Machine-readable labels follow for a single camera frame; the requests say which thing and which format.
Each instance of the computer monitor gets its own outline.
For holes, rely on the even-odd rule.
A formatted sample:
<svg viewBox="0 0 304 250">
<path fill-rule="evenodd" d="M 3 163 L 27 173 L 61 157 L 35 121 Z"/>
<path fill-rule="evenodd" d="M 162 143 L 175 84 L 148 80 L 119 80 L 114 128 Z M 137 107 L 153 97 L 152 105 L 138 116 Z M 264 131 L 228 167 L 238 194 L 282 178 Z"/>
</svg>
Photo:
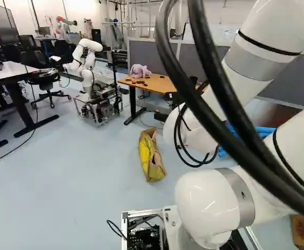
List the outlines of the computer monitor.
<svg viewBox="0 0 304 250">
<path fill-rule="evenodd" d="M 0 44 L 19 42 L 19 33 L 10 9 L 0 5 Z"/>
<path fill-rule="evenodd" d="M 50 35 L 50 27 L 39 27 L 40 35 Z"/>
</svg>

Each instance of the cable bundle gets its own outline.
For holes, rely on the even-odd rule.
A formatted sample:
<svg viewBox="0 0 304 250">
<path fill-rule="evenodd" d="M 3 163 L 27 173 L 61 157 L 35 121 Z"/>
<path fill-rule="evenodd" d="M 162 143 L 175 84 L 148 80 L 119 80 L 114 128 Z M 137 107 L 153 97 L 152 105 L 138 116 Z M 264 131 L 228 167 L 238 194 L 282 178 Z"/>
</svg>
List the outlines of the cable bundle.
<svg viewBox="0 0 304 250">
<path fill-rule="evenodd" d="M 268 191 L 304 215 L 304 186 L 300 186 L 275 159 L 247 117 L 223 70 L 205 17 L 202 0 L 188 1 L 189 19 L 196 49 L 211 88 L 228 121 L 241 141 L 235 138 L 195 90 L 176 59 L 168 38 L 168 16 L 178 0 L 164 0 L 156 20 L 156 42 L 161 61 L 200 124 L 220 145 Z"/>
</svg>

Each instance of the blue glove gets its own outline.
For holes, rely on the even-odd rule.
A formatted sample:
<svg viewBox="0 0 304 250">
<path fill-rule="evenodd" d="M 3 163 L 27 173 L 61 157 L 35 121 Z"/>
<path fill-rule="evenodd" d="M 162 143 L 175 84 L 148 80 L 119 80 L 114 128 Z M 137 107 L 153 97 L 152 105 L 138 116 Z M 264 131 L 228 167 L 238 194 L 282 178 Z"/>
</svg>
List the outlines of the blue glove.
<svg viewBox="0 0 304 250">
<path fill-rule="evenodd" d="M 239 138 L 239 135 L 235 132 L 234 128 L 231 125 L 226 125 L 228 129 L 231 131 L 231 133 L 236 137 Z M 271 133 L 273 133 L 276 129 L 275 128 L 266 128 L 266 127 L 256 127 L 256 130 L 258 134 L 264 139 L 267 136 L 269 136 Z M 227 152 L 222 148 L 219 147 L 218 149 L 218 155 L 220 158 L 223 158 L 227 155 Z"/>
</svg>

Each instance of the wheel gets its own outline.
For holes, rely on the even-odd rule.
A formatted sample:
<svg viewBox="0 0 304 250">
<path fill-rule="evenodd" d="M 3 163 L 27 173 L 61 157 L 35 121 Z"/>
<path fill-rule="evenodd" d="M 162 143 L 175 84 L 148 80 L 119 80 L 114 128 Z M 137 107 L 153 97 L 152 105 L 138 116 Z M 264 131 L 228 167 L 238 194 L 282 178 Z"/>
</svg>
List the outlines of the wheel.
<svg viewBox="0 0 304 250">
<path fill-rule="evenodd" d="M 32 109 L 37 109 L 36 103 L 31 103 Z"/>
</svg>

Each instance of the black desk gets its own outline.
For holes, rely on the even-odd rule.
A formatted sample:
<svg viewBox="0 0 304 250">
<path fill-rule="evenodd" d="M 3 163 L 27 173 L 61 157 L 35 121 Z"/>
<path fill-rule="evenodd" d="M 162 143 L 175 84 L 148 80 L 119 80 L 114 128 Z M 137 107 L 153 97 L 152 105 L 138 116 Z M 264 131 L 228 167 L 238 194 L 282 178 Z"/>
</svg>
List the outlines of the black desk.
<svg viewBox="0 0 304 250">
<path fill-rule="evenodd" d="M 14 106 L 19 112 L 19 115 L 26 126 L 24 129 L 15 133 L 15 137 L 20 137 L 59 117 L 58 115 L 54 115 L 42 121 L 34 123 L 32 117 L 30 116 L 28 110 L 24 105 L 26 99 L 22 96 L 18 82 L 28 78 L 29 76 L 31 76 L 32 72 L 36 70 L 38 69 L 25 66 L 13 61 L 6 61 L 4 62 L 3 69 L 0 71 L 0 85 L 4 85 L 6 87 Z"/>
</svg>

